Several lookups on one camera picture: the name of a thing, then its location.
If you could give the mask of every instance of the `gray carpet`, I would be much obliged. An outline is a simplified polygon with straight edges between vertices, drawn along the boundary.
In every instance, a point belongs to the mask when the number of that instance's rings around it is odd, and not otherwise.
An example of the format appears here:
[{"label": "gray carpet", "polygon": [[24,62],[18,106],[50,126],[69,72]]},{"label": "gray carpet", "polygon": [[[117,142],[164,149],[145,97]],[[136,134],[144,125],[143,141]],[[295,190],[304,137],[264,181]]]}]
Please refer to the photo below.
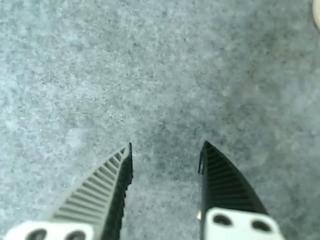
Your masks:
[{"label": "gray carpet", "polygon": [[0,237],[132,142],[121,240],[196,240],[208,140],[288,240],[319,239],[311,0],[0,4]]}]

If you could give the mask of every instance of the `screw hole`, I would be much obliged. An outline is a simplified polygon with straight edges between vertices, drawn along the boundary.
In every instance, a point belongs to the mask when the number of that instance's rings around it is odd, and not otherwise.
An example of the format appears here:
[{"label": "screw hole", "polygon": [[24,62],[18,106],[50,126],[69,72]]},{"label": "screw hole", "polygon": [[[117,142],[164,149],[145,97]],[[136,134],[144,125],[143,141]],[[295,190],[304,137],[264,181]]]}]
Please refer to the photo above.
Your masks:
[{"label": "screw hole", "polygon": [[65,240],[85,240],[86,235],[82,231],[74,231],[70,233]]},{"label": "screw hole", "polygon": [[44,240],[46,238],[47,231],[45,229],[37,229],[32,231],[26,240]]},{"label": "screw hole", "polygon": [[253,221],[252,227],[254,229],[257,229],[263,232],[271,232],[271,228],[269,227],[269,225],[264,223],[263,221],[259,221],[259,220]]},{"label": "screw hole", "polygon": [[225,225],[225,226],[232,225],[231,220],[225,215],[216,215],[216,216],[214,216],[213,221],[217,224],[220,224],[220,225]]}]

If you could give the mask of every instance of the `white object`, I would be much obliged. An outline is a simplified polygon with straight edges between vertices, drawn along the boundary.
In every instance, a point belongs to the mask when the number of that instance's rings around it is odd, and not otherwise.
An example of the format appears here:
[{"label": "white object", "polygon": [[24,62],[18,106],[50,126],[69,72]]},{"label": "white object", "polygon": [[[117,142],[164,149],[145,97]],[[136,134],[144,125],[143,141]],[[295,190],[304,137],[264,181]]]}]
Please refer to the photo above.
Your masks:
[{"label": "white object", "polygon": [[204,240],[285,240],[265,214],[214,207],[205,215]]},{"label": "white object", "polygon": [[9,230],[4,240],[93,240],[94,229],[83,223],[27,221]]},{"label": "white object", "polygon": [[313,18],[316,26],[320,30],[320,0],[313,0],[312,4]]}]

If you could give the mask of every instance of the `carpet floor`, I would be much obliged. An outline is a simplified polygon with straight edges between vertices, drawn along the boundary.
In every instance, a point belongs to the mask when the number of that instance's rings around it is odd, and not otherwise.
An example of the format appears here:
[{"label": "carpet floor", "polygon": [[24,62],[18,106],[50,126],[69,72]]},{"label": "carpet floor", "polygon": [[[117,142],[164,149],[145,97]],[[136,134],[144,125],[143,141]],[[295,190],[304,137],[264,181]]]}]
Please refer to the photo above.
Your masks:
[{"label": "carpet floor", "polygon": [[1,0],[0,237],[131,142],[121,240],[199,239],[205,140],[319,239],[311,0]]}]

